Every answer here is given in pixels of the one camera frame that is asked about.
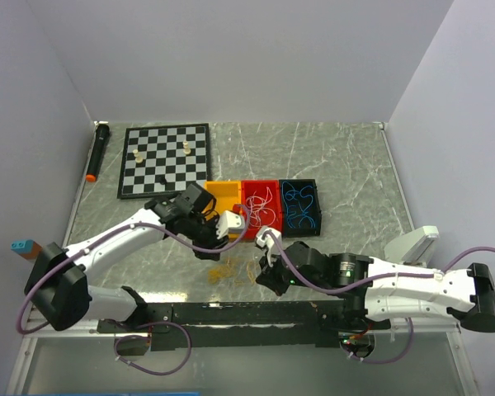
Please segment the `yellow plastic bin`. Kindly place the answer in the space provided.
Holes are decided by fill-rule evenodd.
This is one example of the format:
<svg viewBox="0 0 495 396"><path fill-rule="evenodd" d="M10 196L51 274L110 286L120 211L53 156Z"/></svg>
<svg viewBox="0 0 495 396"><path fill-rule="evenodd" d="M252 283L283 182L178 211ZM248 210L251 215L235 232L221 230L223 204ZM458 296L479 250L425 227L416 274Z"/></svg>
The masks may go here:
<svg viewBox="0 0 495 396"><path fill-rule="evenodd" d="M204 188L216 199L214 211L207 214L206 219L211 219L216 214L221 215L225 210L243 215L240 206L242 203L240 181L206 181Z"/></svg>

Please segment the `cream chess piece right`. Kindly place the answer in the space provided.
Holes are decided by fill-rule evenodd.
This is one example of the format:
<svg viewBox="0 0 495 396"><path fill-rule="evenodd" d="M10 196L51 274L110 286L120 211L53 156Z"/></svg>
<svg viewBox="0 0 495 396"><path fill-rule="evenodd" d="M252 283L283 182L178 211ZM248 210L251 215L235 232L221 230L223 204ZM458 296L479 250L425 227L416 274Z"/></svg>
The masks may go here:
<svg viewBox="0 0 495 396"><path fill-rule="evenodd" d="M188 141L184 140L182 142L182 147L183 147L183 153L185 155L189 155L191 153L191 148L189 146L189 142Z"/></svg>

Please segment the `grey white wall bracket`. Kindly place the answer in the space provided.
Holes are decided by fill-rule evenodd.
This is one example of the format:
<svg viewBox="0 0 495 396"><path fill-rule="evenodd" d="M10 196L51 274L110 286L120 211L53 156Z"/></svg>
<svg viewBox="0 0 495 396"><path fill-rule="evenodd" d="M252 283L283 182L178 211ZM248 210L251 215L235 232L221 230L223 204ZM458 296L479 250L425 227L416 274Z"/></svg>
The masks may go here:
<svg viewBox="0 0 495 396"><path fill-rule="evenodd" d="M388 262L427 267L440 237L436 226L427 225L398 236L384 248Z"/></svg>

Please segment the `cream chess piece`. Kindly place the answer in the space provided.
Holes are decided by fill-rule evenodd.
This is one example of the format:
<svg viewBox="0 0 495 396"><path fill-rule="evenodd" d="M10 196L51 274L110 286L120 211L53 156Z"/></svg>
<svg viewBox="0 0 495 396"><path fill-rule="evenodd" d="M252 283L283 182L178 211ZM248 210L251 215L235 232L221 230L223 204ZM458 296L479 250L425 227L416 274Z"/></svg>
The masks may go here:
<svg viewBox="0 0 495 396"><path fill-rule="evenodd" d="M191 153L191 148L189 146L189 142L188 141L184 140L182 142L182 147L183 147L183 153L185 155L189 155Z"/></svg>
<svg viewBox="0 0 495 396"><path fill-rule="evenodd" d="M144 161L144 158L138 149L133 150L133 155L134 155L134 160L136 163L142 163Z"/></svg>

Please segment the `toy brick structure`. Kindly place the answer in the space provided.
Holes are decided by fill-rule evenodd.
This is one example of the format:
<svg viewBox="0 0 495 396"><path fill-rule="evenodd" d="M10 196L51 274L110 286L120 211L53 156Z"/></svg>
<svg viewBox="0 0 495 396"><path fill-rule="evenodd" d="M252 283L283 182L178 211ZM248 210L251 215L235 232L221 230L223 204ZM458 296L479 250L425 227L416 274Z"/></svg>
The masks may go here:
<svg viewBox="0 0 495 396"><path fill-rule="evenodd" d="M22 239L13 241L11 250L27 261L33 262L38 257L42 247L32 239Z"/></svg>

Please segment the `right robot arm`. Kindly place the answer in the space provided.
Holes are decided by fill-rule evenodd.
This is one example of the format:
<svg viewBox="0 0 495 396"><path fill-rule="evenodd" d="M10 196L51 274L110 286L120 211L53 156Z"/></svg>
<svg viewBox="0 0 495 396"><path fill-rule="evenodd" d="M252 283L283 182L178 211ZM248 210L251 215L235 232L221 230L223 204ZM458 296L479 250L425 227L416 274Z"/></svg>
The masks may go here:
<svg viewBox="0 0 495 396"><path fill-rule="evenodd" d="M495 289L489 267L440 271L353 253L323 254L306 243L283 247L270 235L256 245L264 254L257 283L283 295L291 286L343 300L351 328L395 318L437 318L472 332L495 332Z"/></svg>

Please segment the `black plastic bin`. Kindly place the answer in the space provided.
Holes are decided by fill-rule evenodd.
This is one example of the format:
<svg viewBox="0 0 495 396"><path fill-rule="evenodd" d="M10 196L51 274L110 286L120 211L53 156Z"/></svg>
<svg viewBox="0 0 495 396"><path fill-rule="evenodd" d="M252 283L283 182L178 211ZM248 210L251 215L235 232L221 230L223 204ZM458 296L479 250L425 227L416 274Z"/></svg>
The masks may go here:
<svg viewBox="0 0 495 396"><path fill-rule="evenodd" d="M280 202L285 238L320 235L322 211L314 179L280 179Z"/></svg>

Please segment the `cream chess piece left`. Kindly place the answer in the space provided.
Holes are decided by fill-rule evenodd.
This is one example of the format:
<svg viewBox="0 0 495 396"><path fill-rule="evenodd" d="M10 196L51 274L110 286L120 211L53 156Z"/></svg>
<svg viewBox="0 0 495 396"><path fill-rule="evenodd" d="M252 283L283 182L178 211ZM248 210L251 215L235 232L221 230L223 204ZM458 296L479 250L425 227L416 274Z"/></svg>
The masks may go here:
<svg viewBox="0 0 495 396"><path fill-rule="evenodd" d="M144 161L144 158L138 149L133 150L133 155L134 155L134 160L136 163L142 163Z"/></svg>

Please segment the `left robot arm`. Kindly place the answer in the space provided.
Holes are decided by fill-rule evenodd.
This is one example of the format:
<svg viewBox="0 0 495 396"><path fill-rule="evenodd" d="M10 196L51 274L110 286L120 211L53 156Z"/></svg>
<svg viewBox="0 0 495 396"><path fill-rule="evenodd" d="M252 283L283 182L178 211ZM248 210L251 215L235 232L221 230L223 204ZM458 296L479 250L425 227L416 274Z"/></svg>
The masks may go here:
<svg viewBox="0 0 495 396"><path fill-rule="evenodd" d="M81 243L43 247L26 283L27 304L33 304L55 331L84 319L118 323L135 332L153 317L148 303L134 289L95 287L91 283L129 255L171 238L201 260L217 261L229 250L229 232L221 230L224 214L208 216L215 197L192 183L181 193L149 200L128 219Z"/></svg>

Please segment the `red plastic bin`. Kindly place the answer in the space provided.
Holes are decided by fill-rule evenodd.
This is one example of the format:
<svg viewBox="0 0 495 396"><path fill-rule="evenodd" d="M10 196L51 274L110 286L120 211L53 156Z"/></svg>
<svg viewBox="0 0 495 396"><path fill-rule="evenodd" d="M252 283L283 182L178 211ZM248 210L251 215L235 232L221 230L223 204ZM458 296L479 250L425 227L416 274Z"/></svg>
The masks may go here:
<svg viewBox="0 0 495 396"><path fill-rule="evenodd" d="M266 225L282 230L283 215L281 208L280 185L277 180L242 180L242 205L244 219L249 219L249 227L244 240L253 240L260 227Z"/></svg>

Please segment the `black white chessboard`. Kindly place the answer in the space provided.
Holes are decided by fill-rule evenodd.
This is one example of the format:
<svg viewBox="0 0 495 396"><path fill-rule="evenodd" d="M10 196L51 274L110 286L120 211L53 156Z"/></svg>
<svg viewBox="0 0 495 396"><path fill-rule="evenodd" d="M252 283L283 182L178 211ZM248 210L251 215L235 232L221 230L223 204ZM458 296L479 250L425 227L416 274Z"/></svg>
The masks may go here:
<svg viewBox="0 0 495 396"><path fill-rule="evenodd" d="M189 155L183 153L184 140L189 142ZM142 163L135 162L134 149L143 156ZM158 175L166 177L165 185L158 182ZM126 130L118 199L144 199L181 192L190 182L202 186L211 179L209 125L161 125Z"/></svg>

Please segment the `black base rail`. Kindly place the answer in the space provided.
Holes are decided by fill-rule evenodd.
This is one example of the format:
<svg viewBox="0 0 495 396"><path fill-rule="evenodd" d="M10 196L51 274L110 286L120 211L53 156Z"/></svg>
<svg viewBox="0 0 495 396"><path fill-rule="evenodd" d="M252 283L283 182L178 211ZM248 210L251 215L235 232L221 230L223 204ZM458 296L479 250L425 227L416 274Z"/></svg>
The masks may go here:
<svg viewBox="0 0 495 396"><path fill-rule="evenodd" d="M223 303L150 303L140 321L123 325L101 320L100 334L151 337L152 351L186 345L184 327L193 347L265 347L314 345L339 347L339 337L365 330L389 330L386 319L373 322L346 309L341 299Z"/></svg>

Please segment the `black marker orange cap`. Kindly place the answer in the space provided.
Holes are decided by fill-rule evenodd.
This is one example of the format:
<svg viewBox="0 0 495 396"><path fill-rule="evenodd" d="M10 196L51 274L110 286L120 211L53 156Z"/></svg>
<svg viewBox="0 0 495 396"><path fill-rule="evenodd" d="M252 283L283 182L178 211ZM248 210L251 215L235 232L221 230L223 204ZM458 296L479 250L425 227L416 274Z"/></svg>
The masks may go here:
<svg viewBox="0 0 495 396"><path fill-rule="evenodd" d="M111 130L109 125L98 124L95 130L94 143L87 165L85 176L87 182L95 182L97 180L110 137Z"/></svg>

